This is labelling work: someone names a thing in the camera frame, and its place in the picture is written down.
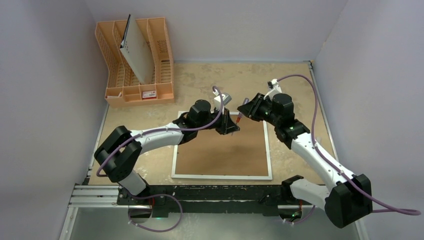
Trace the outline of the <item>white picture frame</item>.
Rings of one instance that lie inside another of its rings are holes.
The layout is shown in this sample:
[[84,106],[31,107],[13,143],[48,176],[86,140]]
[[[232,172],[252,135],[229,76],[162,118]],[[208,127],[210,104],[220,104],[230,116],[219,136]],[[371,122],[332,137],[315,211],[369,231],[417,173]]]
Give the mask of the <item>white picture frame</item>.
[[242,117],[240,131],[220,135],[202,130],[174,147],[176,179],[270,181],[273,178],[267,123]]

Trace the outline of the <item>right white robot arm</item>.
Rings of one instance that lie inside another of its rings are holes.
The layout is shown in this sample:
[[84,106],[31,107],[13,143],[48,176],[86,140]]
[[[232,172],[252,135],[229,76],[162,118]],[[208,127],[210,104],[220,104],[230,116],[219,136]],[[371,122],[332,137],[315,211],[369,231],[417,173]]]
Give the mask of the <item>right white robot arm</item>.
[[320,150],[310,130],[294,113],[292,98],[277,93],[272,98],[258,93],[237,110],[245,117],[264,121],[274,127],[278,140],[299,155],[322,179],[323,185],[296,176],[282,182],[280,196],[288,204],[304,200],[325,211],[338,228],[361,219],[373,211],[370,199],[362,194],[372,193],[371,181],[364,174],[356,175],[338,163],[328,152]]

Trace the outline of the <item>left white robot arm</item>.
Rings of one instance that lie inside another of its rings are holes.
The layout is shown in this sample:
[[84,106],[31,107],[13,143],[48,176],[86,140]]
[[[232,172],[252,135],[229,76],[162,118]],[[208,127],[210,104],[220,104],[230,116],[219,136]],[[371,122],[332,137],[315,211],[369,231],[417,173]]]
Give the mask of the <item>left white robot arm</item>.
[[167,125],[147,130],[116,127],[94,152],[93,157],[100,165],[97,175],[118,183],[129,192],[132,201],[142,205],[149,199],[149,185],[134,169],[139,156],[162,147],[186,144],[201,130],[228,135],[240,128],[227,108],[211,109],[208,101],[200,99]]

